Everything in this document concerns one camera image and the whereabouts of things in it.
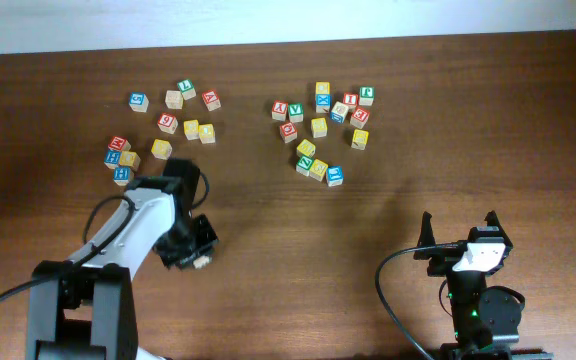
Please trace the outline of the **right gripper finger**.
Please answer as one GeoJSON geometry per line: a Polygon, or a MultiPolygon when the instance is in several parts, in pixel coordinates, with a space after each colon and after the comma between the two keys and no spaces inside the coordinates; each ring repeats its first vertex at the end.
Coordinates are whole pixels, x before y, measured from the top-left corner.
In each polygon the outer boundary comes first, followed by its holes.
{"type": "Polygon", "coordinates": [[[488,212],[484,221],[486,223],[484,227],[484,232],[486,234],[502,234],[502,226],[495,211],[488,212]]]}
{"type": "Polygon", "coordinates": [[[429,247],[436,245],[436,240],[431,225],[431,219],[432,215],[429,212],[424,211],[422,215],[420,235],[417,242],[418,247],[429,247]]]}

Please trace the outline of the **green R wooden block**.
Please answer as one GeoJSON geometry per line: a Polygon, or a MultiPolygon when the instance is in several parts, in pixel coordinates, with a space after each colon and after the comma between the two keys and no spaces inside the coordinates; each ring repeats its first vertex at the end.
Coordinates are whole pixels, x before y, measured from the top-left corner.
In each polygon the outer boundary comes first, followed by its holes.
{"type": "Polygon", "coordinates": [[[203,256],[196,258],[193,261],[193,266],[195,269],[202,269],[202,268],[206,267],[208,264],[210,264],[211,262],[212,262],[211,256],[203,255],[203,256]]]}

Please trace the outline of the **yellow S wooden block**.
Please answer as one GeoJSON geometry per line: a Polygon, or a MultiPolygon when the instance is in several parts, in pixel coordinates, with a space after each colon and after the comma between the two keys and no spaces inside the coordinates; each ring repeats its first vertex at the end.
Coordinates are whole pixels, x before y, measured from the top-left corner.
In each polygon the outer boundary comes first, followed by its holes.
{"type": "Polygon", "coordinates": [[[166,140],[155,139],[151,147],[151,153],[157,159],[167,160],[171,156],[172,145],[166,140]]]}

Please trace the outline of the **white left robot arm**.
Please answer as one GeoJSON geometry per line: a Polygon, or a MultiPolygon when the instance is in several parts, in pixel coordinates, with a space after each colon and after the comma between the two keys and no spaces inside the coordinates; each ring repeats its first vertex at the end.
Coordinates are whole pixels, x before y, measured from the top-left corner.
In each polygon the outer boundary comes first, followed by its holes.
{"type": "Polygon", "coordinates": [[[33,271],[28,359],[150,359],[139,344],[132,281],[149,253],[165,267],[201,269],[218,238],[194,216],[203,174],[142,177],[81,249],[33,271]]]}

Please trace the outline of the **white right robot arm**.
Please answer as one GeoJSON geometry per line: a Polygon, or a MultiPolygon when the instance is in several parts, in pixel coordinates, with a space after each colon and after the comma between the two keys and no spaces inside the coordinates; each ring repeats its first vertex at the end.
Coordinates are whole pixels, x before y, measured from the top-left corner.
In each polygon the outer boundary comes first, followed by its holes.
{"type": "Polygon", "coordinates": [[[439,244],[431,225],[432,215],[422,215],[414,254],[427,260],[427,275],[442,277],[448,288],[455,341],[440,347],[442,359],[552,359],[541,349],[514,350],[525,297],[505,286],[489,286],[487,278],[498,272],[513,249],[497,214],[489,212],[483,226],[470,229],[465,240],[439,244]]]}

